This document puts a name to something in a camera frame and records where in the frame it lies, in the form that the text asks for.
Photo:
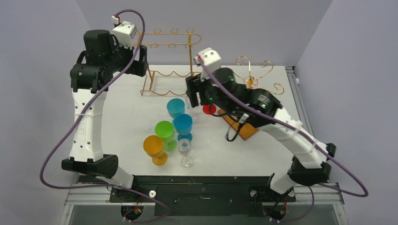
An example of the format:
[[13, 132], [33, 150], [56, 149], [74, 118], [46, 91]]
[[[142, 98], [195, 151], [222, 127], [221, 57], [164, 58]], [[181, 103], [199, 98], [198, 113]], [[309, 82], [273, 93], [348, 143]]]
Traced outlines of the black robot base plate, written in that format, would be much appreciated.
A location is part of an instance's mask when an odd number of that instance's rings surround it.
[[155, 199], [171, 209], [171, 216], [260, 217], [263, 209], [280, 210], [296, 198], [268, 187], [268, 176], [136, 176], [133, 189], [156, 192]]

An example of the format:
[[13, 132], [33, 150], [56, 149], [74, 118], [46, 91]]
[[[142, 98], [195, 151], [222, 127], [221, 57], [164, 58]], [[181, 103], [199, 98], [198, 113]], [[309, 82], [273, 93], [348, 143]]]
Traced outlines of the gold hook rack wooden base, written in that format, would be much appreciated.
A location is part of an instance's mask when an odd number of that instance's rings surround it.
[[[227, 67], [217, 69], [214, 72], [215, 77], [225, 89], [243, 102], [244, 105], [273, 117], [277, 109], [282, 108], [282, 105], [274, 96], [275, 93], [262, 89], [258, 85], [258, 81], [269, 74], [275, 65], [267, 60], [262, 61], [260, 67], [270, 67], [270, 70], [265, 75], [255, 77], [251, 74], [251, 62], [248, 57], [237, 57], [236, 64], [242, 66], [244, 60], [248, 62], [248, 74], [246, 77], [237, 75], [232, 69]], [[215, 117], [222, 117], [229, 124], [230, 128], [233, 128], [236, 132], [232, 138], [226, 133], [225, 138], [228, 142], [234, 141], [238, 136], [243, 140], [247, 140], [259, 130], [259, 127], [272, 123], [272, 121], [242, 107], [218, 87], [215, 88], [215, 92], [211, 96], [214, 97], [213, 103], [219, 107], [218, 114]]]

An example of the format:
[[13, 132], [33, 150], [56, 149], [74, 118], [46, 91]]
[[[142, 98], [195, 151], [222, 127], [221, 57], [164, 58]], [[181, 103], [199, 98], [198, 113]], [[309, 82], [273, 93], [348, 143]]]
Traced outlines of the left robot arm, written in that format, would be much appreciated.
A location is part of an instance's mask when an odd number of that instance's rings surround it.
[[143, 77], [148, 69], [147, 48], [134, 48], [135, 31], [89, 30], [84, 34], [83, 50], [70, 71], [75, 106], [73, 144], [61, 167], [99, 177], [109, 184], [123, 187], [122, 196], [129, 202], [139, 198], [140, 188], [134, 176], [119, 166], [118, 156], [102, 149], [102, 115], [113, 74]]

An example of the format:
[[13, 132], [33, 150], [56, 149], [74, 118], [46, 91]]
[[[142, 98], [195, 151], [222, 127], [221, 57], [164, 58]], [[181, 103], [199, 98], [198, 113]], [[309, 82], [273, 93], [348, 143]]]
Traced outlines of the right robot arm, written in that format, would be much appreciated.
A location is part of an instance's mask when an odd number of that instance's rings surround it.
[[[245, 84], [237, 83], [232, 69], [217, 69], [214, 76], [234, 99], [227, 96], [212, 79], [195, 75], [185, 79], [192, 106], [213, 104], [239, 119], [248, 115], [246, 124], [271, 135], [293, 154], [291, 167], [286, 172], [270, 176], [264, 188], [268, 199], [277, 200], [297, 184], [312, 186], [329, 179], [331, 165], [324, 152], [334, 157], [334, 144], [308, 141], [304, 135], [311, 135], [303, 128], [302, 122], [294, 120], [272, 93], [264, 89], [249, 89]], [[235, 99], [243, 102], [245, 107]]]

